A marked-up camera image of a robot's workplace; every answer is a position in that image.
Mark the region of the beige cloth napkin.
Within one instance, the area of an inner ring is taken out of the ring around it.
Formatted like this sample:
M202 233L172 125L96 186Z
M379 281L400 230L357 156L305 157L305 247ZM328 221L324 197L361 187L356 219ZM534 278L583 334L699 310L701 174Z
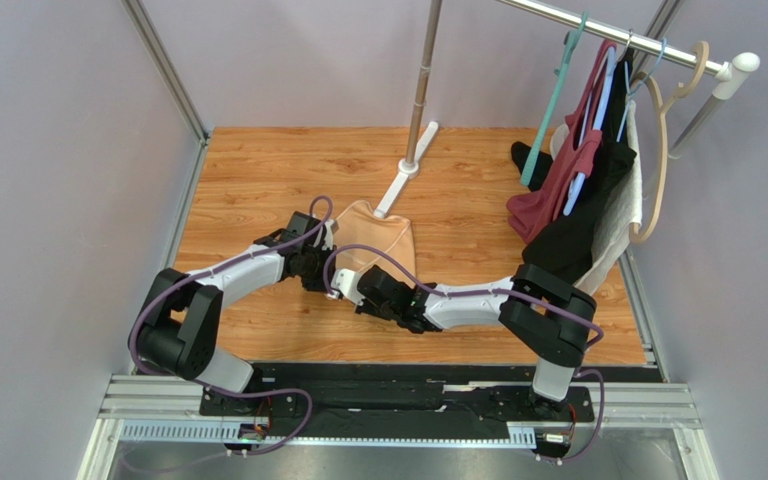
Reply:
M414 233L408 218L397 215L378 218L368 201L358 200L337 215L335 221L337 230L333 241L336 247L366 245L384 252L409 273L417 275ZM360 273L371 266L378 266L396 280L410 282L409 277L393 263L368 250L343 251L337 255L334 264L336 269L350 269Z

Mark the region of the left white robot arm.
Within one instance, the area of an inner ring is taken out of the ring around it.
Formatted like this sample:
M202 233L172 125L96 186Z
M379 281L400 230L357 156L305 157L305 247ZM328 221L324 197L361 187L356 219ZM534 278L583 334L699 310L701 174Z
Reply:
M299 278L308 291L324 291L336 229L333 219L296 212L286 227L228 260L189 272L160 271L128 338L137 370L190 381L226 398L268 396L260 369L219 347L222 314L288 278Z

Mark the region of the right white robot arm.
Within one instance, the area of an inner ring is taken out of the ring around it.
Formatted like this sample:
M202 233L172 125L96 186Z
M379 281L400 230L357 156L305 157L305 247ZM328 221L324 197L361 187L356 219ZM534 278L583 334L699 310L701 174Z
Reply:
M538 357L531 391L537 398L567 399L586 350L602 338L593 322L592 296L535 265L479 285L410 286L373 266L362 274L341 270L332 285L355 312L390 320L415 334L467 326L503 326Z

